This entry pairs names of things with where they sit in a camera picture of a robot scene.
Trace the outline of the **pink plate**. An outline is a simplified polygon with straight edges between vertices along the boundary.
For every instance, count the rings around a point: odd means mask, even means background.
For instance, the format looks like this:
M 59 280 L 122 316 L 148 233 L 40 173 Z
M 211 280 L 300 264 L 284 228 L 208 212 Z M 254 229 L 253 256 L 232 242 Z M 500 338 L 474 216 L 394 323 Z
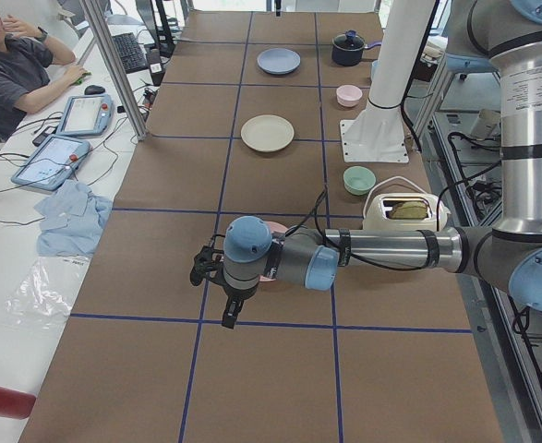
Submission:
M 283 224 L 280 224 L 278 222 L 275 222 L 275 221 L 265 221 L 265 223 L 270 228 L 272 233 L 286 233 L 286 231 L 288 230 L 288 228 L 286 226 L 284 226 Z M 273 279 L 272 278 L 267 278 L 267 277 L 261 275 L 259 277 L 259 281 L 260 282 L 267 282 L 267 281 L 273 281 Z

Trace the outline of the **blue plate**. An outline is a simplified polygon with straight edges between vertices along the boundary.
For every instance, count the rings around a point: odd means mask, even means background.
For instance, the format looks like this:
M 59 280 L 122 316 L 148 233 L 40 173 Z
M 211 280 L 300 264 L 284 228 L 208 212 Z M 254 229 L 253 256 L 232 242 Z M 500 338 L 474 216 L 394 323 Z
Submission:
M 267 74 L 281 76 L 294 72 L 300 66 L 300 55 L 286 48 L 270 48 L 257 57 L 259 68 Z

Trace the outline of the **cream toaster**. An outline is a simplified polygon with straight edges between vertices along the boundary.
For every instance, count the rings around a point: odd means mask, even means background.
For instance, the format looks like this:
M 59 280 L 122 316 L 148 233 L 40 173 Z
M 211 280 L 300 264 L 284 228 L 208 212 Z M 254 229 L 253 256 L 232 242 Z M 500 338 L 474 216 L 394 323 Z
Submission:
M 381 187 L 402 185 L 414 192 L 378 193 Z M 362 210 L 362 228 L 369 231 L 440 231 L 452 212 L 439 198 L 411 180 L 394 176 L 374 185 Z

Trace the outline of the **cream plate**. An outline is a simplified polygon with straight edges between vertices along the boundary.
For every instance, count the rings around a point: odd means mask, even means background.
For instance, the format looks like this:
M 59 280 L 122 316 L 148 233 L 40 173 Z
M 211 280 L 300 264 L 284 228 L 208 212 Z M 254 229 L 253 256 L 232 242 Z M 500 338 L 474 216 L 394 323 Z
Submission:
M 286 148 L 294 139 L 295 130 L 285 118 L 263 114 L 246 121 L 240 135 L 243 142 L 254 151 L 271 153 Z

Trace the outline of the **green bowl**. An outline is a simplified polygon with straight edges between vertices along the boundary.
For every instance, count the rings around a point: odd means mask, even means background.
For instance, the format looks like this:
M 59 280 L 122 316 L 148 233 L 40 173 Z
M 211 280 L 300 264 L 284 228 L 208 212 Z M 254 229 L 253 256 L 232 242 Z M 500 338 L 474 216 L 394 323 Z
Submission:
M 351 166 L 343 172 L 345 190 L 355 196 L 367 194 L 377 183 L 374 173 L 364 166 Z

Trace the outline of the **light blue shirt cloth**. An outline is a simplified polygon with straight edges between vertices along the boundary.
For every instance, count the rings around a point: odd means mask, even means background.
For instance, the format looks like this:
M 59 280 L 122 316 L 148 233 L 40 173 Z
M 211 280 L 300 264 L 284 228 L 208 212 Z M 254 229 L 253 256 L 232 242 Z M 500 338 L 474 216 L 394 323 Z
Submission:
M 65 182 L 34 208 L 42 215 L 36 248 L 44 257 L 92 257 L 113 207 L 109 198 L 95 195 L 89 186 Z

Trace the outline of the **clear plastic bag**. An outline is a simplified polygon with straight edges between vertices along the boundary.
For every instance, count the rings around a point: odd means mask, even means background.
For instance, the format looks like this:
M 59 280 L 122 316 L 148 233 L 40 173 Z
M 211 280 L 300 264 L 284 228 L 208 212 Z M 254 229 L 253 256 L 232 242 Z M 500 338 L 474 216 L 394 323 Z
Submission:
M 87 257 L 38 257 L 5 301 L 5 324 L 29 330 L 63 327 L 89 265 Z

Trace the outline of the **toast slice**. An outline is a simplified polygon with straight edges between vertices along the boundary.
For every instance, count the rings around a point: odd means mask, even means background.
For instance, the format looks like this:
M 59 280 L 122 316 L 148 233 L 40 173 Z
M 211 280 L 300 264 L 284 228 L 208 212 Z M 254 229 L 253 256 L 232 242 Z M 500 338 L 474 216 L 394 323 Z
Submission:
M 419 200 L 402 201 L 391 207 L 388 217 L 392 220 L 424 220 L 429 217 L 429 206 Z

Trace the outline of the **teach pendant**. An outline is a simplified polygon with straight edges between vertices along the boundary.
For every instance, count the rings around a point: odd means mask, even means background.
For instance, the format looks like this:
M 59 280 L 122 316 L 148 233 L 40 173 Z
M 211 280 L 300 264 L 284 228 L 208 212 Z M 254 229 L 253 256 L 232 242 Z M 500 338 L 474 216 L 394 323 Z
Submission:
M 109 126 L 113 100 L 108 94 L 70 97 L 56 129 L 70 137 L 99 136 Z
M 49 136 L 11 177 L 17 186 L 55 191 L 71 177 L 90 153 L 87 140 Z

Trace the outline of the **upper teach pendant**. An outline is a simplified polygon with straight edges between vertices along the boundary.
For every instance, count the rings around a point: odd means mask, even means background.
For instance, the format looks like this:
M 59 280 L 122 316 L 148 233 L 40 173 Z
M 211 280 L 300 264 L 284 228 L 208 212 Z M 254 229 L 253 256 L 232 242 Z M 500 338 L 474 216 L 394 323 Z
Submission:
M 113 100 L 108 94 L 70 97 L 56 129 L 70 137 L 99 136 L 109 126 Z

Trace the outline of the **pink bowl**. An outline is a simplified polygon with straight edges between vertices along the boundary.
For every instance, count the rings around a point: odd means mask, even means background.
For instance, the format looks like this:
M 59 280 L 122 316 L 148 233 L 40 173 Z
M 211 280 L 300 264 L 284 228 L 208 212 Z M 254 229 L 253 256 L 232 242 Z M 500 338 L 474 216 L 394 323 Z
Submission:
M 342 85 L 336 89 L 336 101 L 343 107 L 352 108 L 363 98 L 363 91 L 355 85 Z

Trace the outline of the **black computer mouse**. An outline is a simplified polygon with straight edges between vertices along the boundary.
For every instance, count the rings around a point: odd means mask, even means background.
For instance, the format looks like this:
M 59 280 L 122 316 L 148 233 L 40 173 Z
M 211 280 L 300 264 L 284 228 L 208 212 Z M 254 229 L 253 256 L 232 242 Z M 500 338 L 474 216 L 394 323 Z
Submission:
M 105 88 L 98 85 L 89 85 L 85 88 L 85 95 L 100 95 L 105 93 Z

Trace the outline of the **dark blue lidded pot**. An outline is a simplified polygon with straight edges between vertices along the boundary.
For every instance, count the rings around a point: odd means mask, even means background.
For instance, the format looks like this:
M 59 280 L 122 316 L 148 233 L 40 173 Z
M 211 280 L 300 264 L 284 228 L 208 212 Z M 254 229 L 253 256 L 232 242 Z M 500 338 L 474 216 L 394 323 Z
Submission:
M 366 42 L 355 30 L 347 30 L 332 39 L 331 60 L 338 66 L 356 66 L 364 51 L 380 47 L 382 41 Z

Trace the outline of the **seated person grey shirt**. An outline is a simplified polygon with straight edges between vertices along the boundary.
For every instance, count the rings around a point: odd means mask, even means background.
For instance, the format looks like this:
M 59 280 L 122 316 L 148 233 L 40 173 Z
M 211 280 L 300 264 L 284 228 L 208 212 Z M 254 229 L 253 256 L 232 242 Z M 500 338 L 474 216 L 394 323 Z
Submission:
M 38 113 L 89 73 L 43 28 L 0 17 L 0 140 L 8 140 L 26 115 Z

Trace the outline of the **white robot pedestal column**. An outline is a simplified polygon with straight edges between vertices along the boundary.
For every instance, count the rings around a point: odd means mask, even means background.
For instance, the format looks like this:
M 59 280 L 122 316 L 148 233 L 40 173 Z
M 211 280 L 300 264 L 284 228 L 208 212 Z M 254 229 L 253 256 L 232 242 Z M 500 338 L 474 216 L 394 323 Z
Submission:
M 408 162 L 403 98 L 437 8 L 435 0 L 392 3 L 377 67 L 371 72 L 367 106 L 356 119 L 341 122 L 345 162 Z

